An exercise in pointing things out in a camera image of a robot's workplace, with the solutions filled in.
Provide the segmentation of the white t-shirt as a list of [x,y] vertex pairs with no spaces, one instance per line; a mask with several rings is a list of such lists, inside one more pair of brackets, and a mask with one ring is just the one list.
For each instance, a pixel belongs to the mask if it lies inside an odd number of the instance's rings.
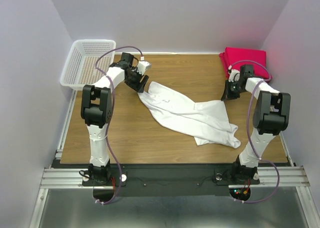
[[223,101],[194,102],[186,95],[152,81],[138,94],[152,117],[163,127],[192,136],[198,146],[221,144],[238,148],[238,126],[229,122]]

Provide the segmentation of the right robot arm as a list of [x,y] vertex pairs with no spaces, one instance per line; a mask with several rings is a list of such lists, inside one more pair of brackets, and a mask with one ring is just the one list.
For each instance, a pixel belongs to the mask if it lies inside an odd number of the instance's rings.
[[252,64],[244,64],[240,70],[229,66],[227,73],[222,101],[251,93],[246,118],[248,143],[232,164],[230,178],[236,183],[258,180],[257,169],[265,149],[288,127],[291,95],[272,88],[267,83],[271,78],[257,76]]

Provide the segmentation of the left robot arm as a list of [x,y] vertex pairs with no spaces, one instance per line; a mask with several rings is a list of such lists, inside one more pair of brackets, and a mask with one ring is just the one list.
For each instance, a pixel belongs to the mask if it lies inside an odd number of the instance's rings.
[[80,115],[89,133],[90,160],[88,170],[79,173],[84,182],[106,185],[114,180],[110,172],[107,136],[115,108],[115,88],[124,82],[137,93],[142,93],[149,79],[146,72],[152,65],[144,57],[133,65],[135,56],[122,53],[120,60],[112,63],[105,72],[98,67],[101,59],[98,58],[95,68],[102,72],[102,78],[82,89]]

